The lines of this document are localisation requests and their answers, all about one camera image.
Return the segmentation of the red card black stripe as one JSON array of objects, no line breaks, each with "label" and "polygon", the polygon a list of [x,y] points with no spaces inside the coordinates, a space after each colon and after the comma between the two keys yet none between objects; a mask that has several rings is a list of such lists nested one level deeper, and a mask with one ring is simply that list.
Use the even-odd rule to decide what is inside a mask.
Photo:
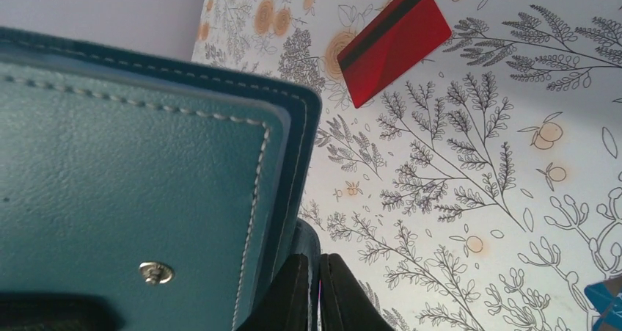
[{"label": "red card black stripe", "polygon": [[362,107],[450,36],[434,0],[392,0],[337,55],[354,107]]}]

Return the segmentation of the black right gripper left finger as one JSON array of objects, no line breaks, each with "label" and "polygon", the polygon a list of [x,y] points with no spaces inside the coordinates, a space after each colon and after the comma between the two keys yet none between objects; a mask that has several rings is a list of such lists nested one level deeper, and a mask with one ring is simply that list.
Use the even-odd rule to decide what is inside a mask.
[{"label": "black right gripper left finger", "polygon": [[237,331],[305,331],[310,298],[308,267],[305,255],[290,255]]}]

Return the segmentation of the teal leather card holder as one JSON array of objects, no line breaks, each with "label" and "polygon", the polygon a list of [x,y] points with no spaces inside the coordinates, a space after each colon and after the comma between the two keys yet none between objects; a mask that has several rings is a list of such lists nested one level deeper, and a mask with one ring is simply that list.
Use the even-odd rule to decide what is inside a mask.
[{"label": "teal leather card holder", "polygon": [[237,330],[290,255],[318,94],[1,29],[1,328]]}]

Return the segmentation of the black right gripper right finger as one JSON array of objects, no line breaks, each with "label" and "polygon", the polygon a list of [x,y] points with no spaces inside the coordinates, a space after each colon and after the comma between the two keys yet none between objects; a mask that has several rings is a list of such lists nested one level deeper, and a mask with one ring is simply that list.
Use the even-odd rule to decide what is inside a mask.
[{"label": "black right gripper right finger", "polygon": [[392,331],[340,255],[322,254],[320,285],[323,330]]}]

